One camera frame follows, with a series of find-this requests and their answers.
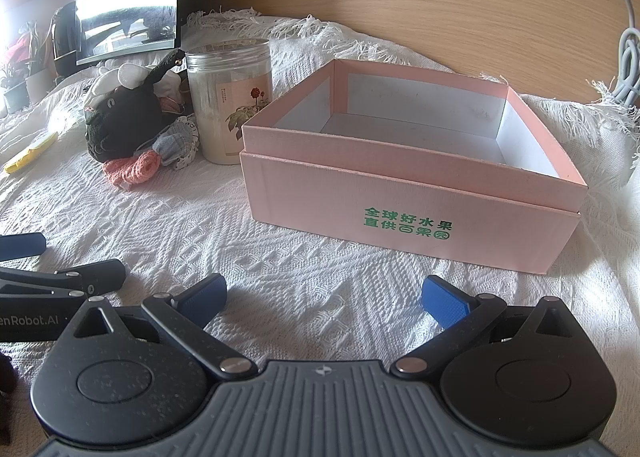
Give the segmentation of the pink knitted scrunchie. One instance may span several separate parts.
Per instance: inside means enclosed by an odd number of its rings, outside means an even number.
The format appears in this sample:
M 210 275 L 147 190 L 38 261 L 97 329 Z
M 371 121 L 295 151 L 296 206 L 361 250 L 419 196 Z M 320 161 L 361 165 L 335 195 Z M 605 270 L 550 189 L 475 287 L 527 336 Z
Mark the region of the pink knitted scrunchie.
M 160 155 L 156 151 L 147 150 L 138 156 L 105 162 L 103 173 L 111 184 L 123 190 L 129 190 L 131 186 L 152 179 L 158 168 L 160 168 Z

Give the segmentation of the blue grey lace scrunchie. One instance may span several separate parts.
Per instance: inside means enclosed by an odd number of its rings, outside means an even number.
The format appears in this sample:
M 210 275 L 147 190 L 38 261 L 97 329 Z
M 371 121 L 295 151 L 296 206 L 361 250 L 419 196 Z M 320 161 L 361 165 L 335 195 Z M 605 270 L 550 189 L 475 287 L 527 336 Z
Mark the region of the blue grey lace scrunchie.
M 160 156 L 163 167 L 174 170 L 186 168 L 193 162 L 200 147 L 200 135 L 194 116 L 181 116 L 168 126 L 153 142 L 152 150 Z

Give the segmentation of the black plush cat toy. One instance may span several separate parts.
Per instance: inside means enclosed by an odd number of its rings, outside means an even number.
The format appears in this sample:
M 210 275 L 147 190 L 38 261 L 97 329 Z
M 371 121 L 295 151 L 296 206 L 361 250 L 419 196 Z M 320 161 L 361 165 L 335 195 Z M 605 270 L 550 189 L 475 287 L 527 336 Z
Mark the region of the black plush cat toy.
M 128 158 L 183 113 L 175 68 L 186 54 L 168 53 L 155 66 L 124 63 L 102 69 L 85 98 L 86 142 L 97 162 Z

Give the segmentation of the yellow hair clip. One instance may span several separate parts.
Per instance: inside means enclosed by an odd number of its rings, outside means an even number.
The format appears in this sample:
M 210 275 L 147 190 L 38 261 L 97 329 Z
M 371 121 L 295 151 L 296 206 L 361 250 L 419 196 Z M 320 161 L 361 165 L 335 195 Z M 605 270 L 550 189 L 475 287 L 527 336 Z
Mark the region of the yellow hair clip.
M 38 159 L 56 141 L 58 133 L 43 132 L 3 165 L 6 174 L 17 173 Z

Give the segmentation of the white woven tablecloth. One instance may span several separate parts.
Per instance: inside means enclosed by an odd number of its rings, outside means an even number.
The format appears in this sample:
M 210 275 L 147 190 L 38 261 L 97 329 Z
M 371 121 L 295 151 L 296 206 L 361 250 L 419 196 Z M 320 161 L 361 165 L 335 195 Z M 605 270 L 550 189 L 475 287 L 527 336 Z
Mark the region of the white woven tablecloth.
M 434 335 L 420 287 L 430 274 L 514 304 L 557 295 L 613 374 L 618 399 L 603 440 L 639 451 L 639 116 L 608 103 L 530 95 L 527 104 L 588 184 L 582 220 L 544 276 L 408 255 L 265 225 L 252 219 L 239 167 L 196 159 L 131 191 L 88 154 L 77 96 L 86 69 L 31 110 L 1 121 L 10 158 L 49 122 L 64 126 L 31 166 L 1 180 L 1 231 L 40 232 L 47 251 L 24 269 L 54 271 L 117 258 L 129 276 L 118 301 L 177 292 L 209 273 L 230 299 L 212 332 L 255 361 L 382 359 Z

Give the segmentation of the pink cardboard box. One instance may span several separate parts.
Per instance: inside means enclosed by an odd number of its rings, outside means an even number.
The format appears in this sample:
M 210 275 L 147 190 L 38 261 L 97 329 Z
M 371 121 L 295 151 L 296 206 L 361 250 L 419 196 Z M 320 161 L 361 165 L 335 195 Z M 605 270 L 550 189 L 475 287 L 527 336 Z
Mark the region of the pink cardboard box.
M 587 184 L 511 87 L 334 60 L 243 126 L 253 217 L 367 245 L 544 274 Z

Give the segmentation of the clear jar white powder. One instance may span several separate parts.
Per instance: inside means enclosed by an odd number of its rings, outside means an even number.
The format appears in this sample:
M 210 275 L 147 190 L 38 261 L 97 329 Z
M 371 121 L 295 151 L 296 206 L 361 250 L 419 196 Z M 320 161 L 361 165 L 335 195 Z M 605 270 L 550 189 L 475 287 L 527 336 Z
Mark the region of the clear jar white powder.
M 237 39 L 186 52 L 191 101 L 204 157 L 236 165 L 246 121 L 272 100 L 271 56 L 265 39 Z

